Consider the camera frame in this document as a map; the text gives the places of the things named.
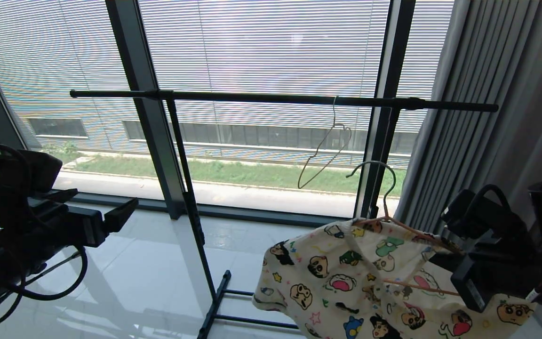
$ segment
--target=glossy floor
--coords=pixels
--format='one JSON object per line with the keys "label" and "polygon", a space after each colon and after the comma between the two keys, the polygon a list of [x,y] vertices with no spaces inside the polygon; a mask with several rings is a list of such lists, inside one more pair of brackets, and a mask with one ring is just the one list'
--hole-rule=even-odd
{"label": "glossy floor", "polygon": [[[185,249],[193,241],[185,219],[172,222],[162,213],[135,212],[121,232],[111,234],[99,248],[88,249],[88,274],[77,290],[52,302],[23,299],[17,311],[0,325],[0,339],[197,337],[209,296],[198,256]],[[256,286],[266,248],[310,230],[214,218],[203,218],[202,225],[215,285],[224,271],[231,269],[230,288],[247,291]],[[51,262],[71,253],[64,250]],[[79,260],[74,260],[39,279],[31,289],[43,293],[62,291],[74,281],[79,268]],[[0,314],[10,303],[8,300],[0,307]],[[290,322],[282,314],[259,311],[249,299],[225,298],[220,313]],[[291,330],[217,321],[209,338],[303,336]],[[542,339],[542,328],[531,318],[512,338]]]}

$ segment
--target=cartoon print shirt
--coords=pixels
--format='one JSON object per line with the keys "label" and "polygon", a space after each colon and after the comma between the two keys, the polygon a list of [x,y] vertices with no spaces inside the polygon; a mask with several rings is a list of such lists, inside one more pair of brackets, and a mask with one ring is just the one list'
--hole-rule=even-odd
{"label": "cartoon print shirt", "polygon": [[254,306],[288,315],[311,339],[505,339],[533,313],[535,304],[504,294],[483,313],[471,311],[460,297],[443,293],[456,292],[451,273],[428,261],[446,250],[398,225],[361,228],[353,221],[266,251]]}

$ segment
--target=gray curtain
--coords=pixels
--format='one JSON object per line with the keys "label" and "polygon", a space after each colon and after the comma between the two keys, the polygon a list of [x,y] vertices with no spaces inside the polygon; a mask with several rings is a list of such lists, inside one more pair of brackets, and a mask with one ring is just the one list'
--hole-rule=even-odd
{"label": "gray curtain", "polygon": [[395,216],[440,234],[463,188],[501,187],[533,219],[526,187],[542,180],[542,1],[459,1],[432,99],[497,103],[497,113],[428,112]]}

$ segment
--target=wire hanger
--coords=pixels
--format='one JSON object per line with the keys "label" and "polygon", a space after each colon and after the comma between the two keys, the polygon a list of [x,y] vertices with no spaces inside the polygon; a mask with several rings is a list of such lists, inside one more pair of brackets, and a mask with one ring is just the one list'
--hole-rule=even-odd
{"label": "wire hanger", "polygon": [[439,247],[442,247],[443,249],[447,249],[448,251],[451,251],[451,252],[456,253],[458,255],[465,255],[465,253],[463,251],[461,251],[460,249],[456,249],[456,248],[452,248],[450,246],[447,246],[447,245],[443,244],[442,241],[435,239],[433,236],[428,236],[428,235],[424,234],[423,232],[420,232],[419,230],[412,229],[411,227],[405,225],[404,223],[401,223],[397,219],[394,219],[393,217],[390,217],[390,214],[388,212],[388,204],[386,203],[386,197],[388,197],[389,193],[391,193],[392,190],[394,189],[394,187],[396,186],[396,174],[394,173],[394,170],[392,168],[390,168],[389,165],[386,165],[382,161],[375,161],[375,160],[364,161],[364,162],[360,163],[359,165],[357,165],[357,167],[355,167],[355,169],[353,169],[353,171],[350,174],[348,174],[346,177],[347,178],[352,177],[353,174],[355,174],[355,172],[359,169],[359,167],[363,167],[363,165],[368,164],[368,163],[376,163],[376,164],[381,165],[382,167],[386,168],[387,170],[389,170],[390,173],[392,174],[393,183],[392,183],[392,186],[390,186],[390,189],[383,196],[384,216],[379,217],[379,218],[375,218],[375,219],[358,220],[358,221],[355,221],[355,223],[353,223],[353,225],[355,225],[355,226],[364,226],[364,225],[370,225],[370,224],[373,224],[373,223],[377,223],[378,221],[388,221],[390,223],[394,223],[394,224],[408,230],[409,232],[417,235],[419,238],[423,238],[424,240],[427,240],[427,241],[431,242],[432,244],[435,244],[435,245],[438,245]]}
{"label": "wire hanger", "polygon": [[[303,166],[303,170],[301,171],[300,175],[298,176],[298,183],[297,183],[297,187],[299,189],[302,189],[304,186],[307,186],[309,182],[311,182],[312,180],[314,180],[314,178],[316,178],[323,170],[325,170],[326,167],[329,166],[330,163],[332,163],[332,161],[334,161],[334,159],[336,159],[336,157],[340,154],[340,152],[342,152],[342,150],[344,150],[344,148],[346,148],[346,146],[348,146],[348,143],[351,141],[351,137],[352,137],[352,130],[350,129],[350,127],[347,127],[346,125],[342,124],[342,123],[337,123],[336,122],[336,99],[338,98],[338,96],[336,95],[334,97],[334,102],[332,103],[332,111],[334,112],[334,121],[332,123],[332,127],[329,129],[329,131],[327,131],[327,133],[325,134],[325,137],[323,137],[323,139],[321,140],[321,142],[319,142],[319,145],[317,146],[316,150],[315,150],[315,153],[314,155],[308,157],[307,159],[307,162],[305,163],[305,165]],[[321,169],[319,169],[319,171],[317,173],[315,173],[314,176],[312,176],[309,180],[307,180],[307,182],[305,182],[304,184],[301,185],[301,180],[303,179],[303,174],[305,172],[305,169],[307,169],[307,165],[308,163],[312,160],[312,158],[316,157],[317,154],[319,153],[319,148],[321,148],[321,145],[323,144],[323,142],[325,141],[325,139],[327,139],[327,137],[332,133],[332,131],[334,130],[334,128],[336,127],[342,127],[342,130],[343,131],[346,131],[348,130],[349,134],[348,134],[348,139],[346,140],[346,142],[344,143],[344,145],[340,148],[340,150],[338,150],[338,153],[334,154],[334,156],[329,159],[329,161],[325,164],[325,166],[323,166]]]}

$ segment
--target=clothes rack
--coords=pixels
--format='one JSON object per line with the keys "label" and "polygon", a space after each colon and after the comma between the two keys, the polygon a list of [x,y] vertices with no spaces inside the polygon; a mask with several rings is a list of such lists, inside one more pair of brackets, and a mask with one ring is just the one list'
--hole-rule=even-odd
{"label": "clothes rack", "polygon": [[208,333],[216,319],[230,320],[233,322],[260,324],[265,326],[274,326],[278,328],[288,328],[297,330],[295,324],[269,322],[253,318],[233,317],[230,315],[219,314],[219,306],[226,294],[238,296],[252,296],[253,292],[237,291],[228,288],[231,279],[230,270],[226,270],[219,288],[215,290],[213,279],[208,266],[208,260],[204,252],[204,233],[198,214],[198,206],[194,195],[191,176],[187,164],[187,154],[183,146],[183,139],[179,128],[179,118],[177,115],[175,100],[195,100],[195,101],[235,101],[248,103],[284,103],[284,104],[308,104],[308,105],[349,105],[359,107],[390,107],[392,110],[400,112],[402,109],[441,109],[441,110],[463,110],[476,112],[496,112],[498,105],[476,104],[476,103],[454,103],[447,101],[427,101],[419,98],[356,98],[356,97],[320,97],[310,95],[277,95],[277,94],[245,94],[245,93],[222,93],[222,92],[180,92],[173,90],[71,90],[70,95],[73,98],[79,97],[107,97],[107,98],[149,98],[166,101],[168,113],[170,114],[171,126],[175,135],[175,142],[179,152],[179,159],[183,169],[185,179],[185,191],[183,191],[183,200],[185,201],[185,210],[189,217],[191,229],[194,234],[200,261],[204,267],[204,273],[207,280],[212,303],[204,319],[204,323],[198,332],[198,339],[206,339]]}

